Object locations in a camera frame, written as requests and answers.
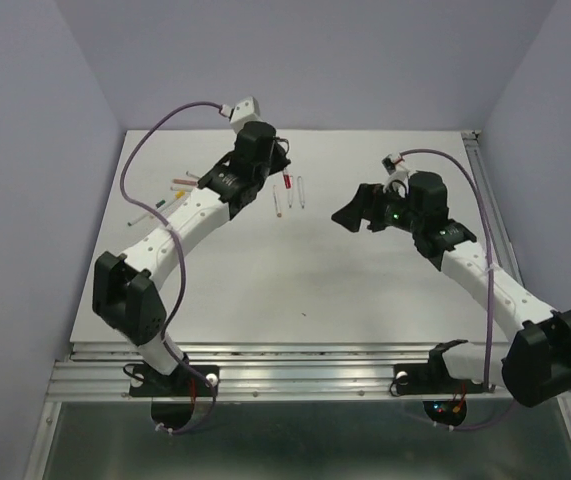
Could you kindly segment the green marker pen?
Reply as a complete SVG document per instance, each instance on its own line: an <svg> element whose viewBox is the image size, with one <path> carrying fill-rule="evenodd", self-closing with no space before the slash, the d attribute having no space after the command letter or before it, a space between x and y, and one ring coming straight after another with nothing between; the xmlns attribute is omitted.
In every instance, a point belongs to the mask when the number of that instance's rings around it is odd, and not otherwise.
<svg viewBox="0 0 571 480"><path fill-rule="evenodd" d="M305 190L305 181L302 176L297 177L297 191L298 191L298 200L301 209L306 208L306 190Z"/></svg>

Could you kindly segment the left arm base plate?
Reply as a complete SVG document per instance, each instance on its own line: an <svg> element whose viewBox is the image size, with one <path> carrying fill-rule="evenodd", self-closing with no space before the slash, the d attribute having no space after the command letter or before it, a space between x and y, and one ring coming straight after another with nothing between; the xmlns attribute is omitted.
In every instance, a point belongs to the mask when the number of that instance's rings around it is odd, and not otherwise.
<svg viewBox="0 0 571 480"><path fill-rule="evenodd" d="M212 397L205 382L182 367L162 375L146 363L127 363L123 373L130 380L129 395L134 398Z"/></svg>

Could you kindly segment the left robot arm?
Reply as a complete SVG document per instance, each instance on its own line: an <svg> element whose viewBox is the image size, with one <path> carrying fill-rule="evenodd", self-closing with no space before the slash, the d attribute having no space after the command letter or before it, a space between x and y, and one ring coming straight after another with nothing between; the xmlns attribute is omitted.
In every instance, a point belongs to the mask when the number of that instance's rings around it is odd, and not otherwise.
<svg viewBox="0 0 571 480"><path fill-rule="evenodd" d="M160 289L202 240L252 203L269 176L290 161L276 129L249 121L225 154L169 216L142 240L118 255L102 253L94 264L92 310L124 336L154 370L164 393L180 392L187 382L185 353L169 336L175 309L165 309Z"/></svg>

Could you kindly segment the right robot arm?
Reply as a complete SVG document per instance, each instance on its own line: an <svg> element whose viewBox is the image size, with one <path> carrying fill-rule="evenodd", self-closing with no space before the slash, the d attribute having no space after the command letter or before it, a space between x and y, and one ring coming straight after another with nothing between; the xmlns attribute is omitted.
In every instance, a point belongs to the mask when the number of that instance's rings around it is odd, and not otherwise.
<svg viewBox="0 0 571 480"><path fill-rule="evenodd" d="M452 393L462 383L479 389L488 382L534 407L571 390L571 310L536 298L489 262L476 236L450 217L440 175L409 175L405 193L392 183L362 183L332 219L350 232L366 221L371 232L410 233L419 254L483 307L508 342L493 352L464 339L439 343L426 362L395 365L397 394Z"/></svg>

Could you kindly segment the blue marker pen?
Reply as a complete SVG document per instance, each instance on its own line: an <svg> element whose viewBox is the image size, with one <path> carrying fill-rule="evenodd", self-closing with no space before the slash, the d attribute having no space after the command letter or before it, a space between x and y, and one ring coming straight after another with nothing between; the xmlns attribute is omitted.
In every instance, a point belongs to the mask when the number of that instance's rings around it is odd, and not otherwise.
<svg viewBox="0 0 571 480"><path fill-rule="evenodd" d="M286 189L287 191L287 204L288 204L288 208L291 209L294 205L294 197L295 197L295 191L294 191L294 187L290 186Z"/></svg>

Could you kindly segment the peach orange marker pen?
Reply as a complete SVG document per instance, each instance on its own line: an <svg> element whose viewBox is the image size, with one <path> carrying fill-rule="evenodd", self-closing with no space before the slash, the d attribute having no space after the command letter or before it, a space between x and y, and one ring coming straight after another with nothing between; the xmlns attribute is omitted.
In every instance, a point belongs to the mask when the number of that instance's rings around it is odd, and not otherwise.
<svg viewBox="0 0 571 480"><path fill-rule="evenodd" d="M277 218L282 218L283 213L282 213L282 207L281 207L281 199L280 199L280 192L279 192L279 188L276 185L272 186L272 198L273 198L273 202L274 202L274 209L275 209L275 215Z"/></svg>

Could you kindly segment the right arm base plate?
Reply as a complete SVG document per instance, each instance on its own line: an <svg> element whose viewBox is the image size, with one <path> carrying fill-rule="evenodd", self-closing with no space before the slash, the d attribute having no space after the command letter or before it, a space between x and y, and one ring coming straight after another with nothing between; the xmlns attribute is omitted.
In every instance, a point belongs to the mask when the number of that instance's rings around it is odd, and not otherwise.
<svg viewBox="0 0 571 480"><path fill-rule="evenodd" d="M400 363L392 366L389 393L393 397L416 395L455 395L471 389L471 383L434 374L427 363Z"/></svg>

